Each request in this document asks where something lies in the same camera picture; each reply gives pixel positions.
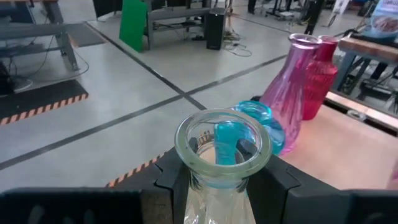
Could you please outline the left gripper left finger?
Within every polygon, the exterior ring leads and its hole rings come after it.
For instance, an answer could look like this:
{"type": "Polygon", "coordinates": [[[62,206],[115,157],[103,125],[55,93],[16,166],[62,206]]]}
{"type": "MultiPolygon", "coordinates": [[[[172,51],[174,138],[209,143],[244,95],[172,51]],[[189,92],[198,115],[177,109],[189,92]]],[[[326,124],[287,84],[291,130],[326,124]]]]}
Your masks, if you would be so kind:
{"type": "Polygon", "coordinates": [[[167,152],[155,164],[160,170],[151,188],[141,191],[143,224],[184,224],[189,170],[176,152],[167,152]]]}

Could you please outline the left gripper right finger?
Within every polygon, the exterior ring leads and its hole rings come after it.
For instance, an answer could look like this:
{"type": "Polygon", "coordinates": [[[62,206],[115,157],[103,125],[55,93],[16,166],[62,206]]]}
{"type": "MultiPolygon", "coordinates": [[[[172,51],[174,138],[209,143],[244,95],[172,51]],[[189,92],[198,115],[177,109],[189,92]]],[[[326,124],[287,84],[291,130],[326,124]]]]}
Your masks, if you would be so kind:
{"type": "Polygon", "coordinates": [[[266,166],[249,178],[248,197],[256,224],[282,224],[287,194],[299,182],[288,173],[290,164],[272,155],[266,166]]]}

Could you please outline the clear flask-shaped glass vase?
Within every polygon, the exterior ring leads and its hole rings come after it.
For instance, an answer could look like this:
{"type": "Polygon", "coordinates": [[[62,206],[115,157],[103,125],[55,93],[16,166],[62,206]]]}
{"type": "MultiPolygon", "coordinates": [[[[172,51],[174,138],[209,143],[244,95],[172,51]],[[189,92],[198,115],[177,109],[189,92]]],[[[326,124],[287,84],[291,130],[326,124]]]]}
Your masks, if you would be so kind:
{"type": "Polygon", "coordinates": [[[189,168],[184,224],[255,224],[246,187],[272,155],[258,121],[232,109],[199,111],[177,128],[175,149],[189,168]]]}

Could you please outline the teal round glass vase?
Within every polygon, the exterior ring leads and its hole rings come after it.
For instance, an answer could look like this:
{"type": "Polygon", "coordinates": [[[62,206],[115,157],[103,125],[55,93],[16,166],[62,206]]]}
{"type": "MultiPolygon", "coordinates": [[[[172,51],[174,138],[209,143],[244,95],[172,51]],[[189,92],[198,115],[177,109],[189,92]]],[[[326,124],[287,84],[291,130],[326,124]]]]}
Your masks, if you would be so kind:
{"type": "Polygon", "coordinates": [[[285,133],[280,123],[273,117],[272,110],[258,101],[240,101],[232,107],[233,110],[245,113],[258,121],[267,131],[271,143],[272,153],[278,156],[285,146],[285,133]]]}

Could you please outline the pink bulbous vase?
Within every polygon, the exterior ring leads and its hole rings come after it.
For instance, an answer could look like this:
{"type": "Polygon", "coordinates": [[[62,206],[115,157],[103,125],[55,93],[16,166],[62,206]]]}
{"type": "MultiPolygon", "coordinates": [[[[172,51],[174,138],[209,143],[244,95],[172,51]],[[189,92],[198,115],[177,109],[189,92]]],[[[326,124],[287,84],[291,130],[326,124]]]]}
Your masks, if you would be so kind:
{"type": "Polygon", "coordinates": [[[283,127],[285,146],[281,155],[294,148],[303,118],[305,72],[320,40],[307,34],[291,34],[289,53],[278,75],[260,98],[272,110],[272,116],[283,127]]]}

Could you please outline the tall red ribbed vase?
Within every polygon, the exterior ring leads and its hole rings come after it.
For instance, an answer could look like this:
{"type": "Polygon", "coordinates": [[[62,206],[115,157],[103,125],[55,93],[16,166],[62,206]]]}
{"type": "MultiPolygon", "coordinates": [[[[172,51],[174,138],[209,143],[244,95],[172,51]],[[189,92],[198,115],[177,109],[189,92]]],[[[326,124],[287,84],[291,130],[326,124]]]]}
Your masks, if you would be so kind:
{"type": "Polygon", "coordinates": [[[320,45],[305,74],[303,120],[311,120],[317,115],[338,73],[333,56],[339,39],[328,35],[318,38],[320,45]]]}

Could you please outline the black mat with hazard stripes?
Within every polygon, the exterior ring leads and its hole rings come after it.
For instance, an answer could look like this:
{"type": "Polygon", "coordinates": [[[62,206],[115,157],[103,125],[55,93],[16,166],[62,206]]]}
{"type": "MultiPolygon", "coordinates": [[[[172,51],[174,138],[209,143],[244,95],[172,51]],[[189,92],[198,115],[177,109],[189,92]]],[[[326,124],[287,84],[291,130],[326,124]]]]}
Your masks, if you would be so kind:
{"type": "Polygon", "coordinates": [[[0,126],[56,110],[87,99],[89,93],[76,80],[0,97],[0,126]]]}
{"type": "Polygon", "coordinates": [[[106,184],[107,188],[160,187],[172,189],[178,180],[187,178],[188,168],[182,162],[175,148],[137,166],[133,170],[106,184]]]}

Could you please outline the black computer tower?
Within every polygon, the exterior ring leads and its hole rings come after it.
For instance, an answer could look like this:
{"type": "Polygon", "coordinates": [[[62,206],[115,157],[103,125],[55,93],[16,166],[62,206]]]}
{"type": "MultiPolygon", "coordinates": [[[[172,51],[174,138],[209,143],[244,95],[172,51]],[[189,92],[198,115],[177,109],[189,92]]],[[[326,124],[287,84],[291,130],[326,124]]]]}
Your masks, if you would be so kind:
{"type": "Polygon", "coordinates": [[[223,43],[226,22],[226,9],[214,7],[205,17],[206,47],[210,50],[220,50],[223,43]]]}

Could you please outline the green board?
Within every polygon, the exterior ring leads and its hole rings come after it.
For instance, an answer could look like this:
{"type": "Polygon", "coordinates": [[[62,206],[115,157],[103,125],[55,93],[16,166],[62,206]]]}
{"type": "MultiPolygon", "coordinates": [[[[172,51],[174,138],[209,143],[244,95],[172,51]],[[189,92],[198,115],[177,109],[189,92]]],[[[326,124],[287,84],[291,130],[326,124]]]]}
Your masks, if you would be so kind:
{"type": "Polygon", "coordinates": [[[141,0],[123,0],[119,39],[137,52],[143,50],[147,6],[141,0]]]}

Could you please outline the grey metal bench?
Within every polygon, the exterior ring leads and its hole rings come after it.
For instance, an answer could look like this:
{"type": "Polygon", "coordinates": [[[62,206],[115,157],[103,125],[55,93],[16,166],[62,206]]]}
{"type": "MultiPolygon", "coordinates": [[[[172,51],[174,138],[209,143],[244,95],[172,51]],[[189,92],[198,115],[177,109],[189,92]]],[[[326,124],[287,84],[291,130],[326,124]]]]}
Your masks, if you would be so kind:
{"type": "Polygon", "coordinates": [[[146,27],[144,35],[147,37],[147,45],[150,50],[154,46],[154,33],[168,30],[185,29],[187,32],[191,27],[205,26],[205,16],[210,12],[212,0],[200,0],[201,7],[192,8],[193,0],[172,0],[184,1],[185,8],[178,6],[178,9],[172,9],[173,6],[168,7],[169,0],[142,0],[147,6],[146,12],[146,27]],[[170,19],[185,20],[176,24],[159,24],[158,21],[170,19]]]}

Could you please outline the wood-topped workbench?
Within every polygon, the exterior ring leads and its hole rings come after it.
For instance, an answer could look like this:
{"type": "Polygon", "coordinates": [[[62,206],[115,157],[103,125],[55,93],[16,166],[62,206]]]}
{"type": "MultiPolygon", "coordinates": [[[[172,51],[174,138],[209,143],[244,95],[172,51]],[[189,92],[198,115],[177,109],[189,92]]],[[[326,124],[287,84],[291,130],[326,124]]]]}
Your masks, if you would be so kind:
{"type": "Polygon", "coordinates": [[[351,33],[343,37],[339,49],[345,53],[332,91],[355,100],[385,100],[387,105],[398,103],[398,43],[351,33]],[[386,76],[366,76],[371,62],[386,63],[392,71],[386,76]]]}

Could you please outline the printed banner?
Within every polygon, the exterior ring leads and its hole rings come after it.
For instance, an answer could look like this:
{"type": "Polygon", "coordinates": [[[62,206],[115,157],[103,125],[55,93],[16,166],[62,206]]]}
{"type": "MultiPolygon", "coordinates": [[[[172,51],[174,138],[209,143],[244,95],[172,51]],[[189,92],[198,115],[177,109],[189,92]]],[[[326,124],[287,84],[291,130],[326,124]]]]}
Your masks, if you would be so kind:
{"type": "Polygon", "coordinates": [[[363,35],[372,38],[398,36],[398,0],[379,0],[371,15],[370,28],[363,35]]]}

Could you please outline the grey metal table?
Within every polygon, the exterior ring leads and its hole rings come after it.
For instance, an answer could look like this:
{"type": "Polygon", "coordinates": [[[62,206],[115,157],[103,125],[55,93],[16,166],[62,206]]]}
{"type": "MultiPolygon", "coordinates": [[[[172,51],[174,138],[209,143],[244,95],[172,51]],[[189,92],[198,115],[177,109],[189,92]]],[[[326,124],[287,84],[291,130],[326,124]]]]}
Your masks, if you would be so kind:
{"type": "Polygon", "coordinates": [[[0,24],[0,40],[22,39],[28,37],[43,37],[53,35],[58,47],[51,50],[59,50],[67,59],[74,70],[78,70],[74,49],[70,42],[66,24],[59,7],[59,0],[32,0],[41,2],[47,12],[49,23],[5,25],[0,24]]]}

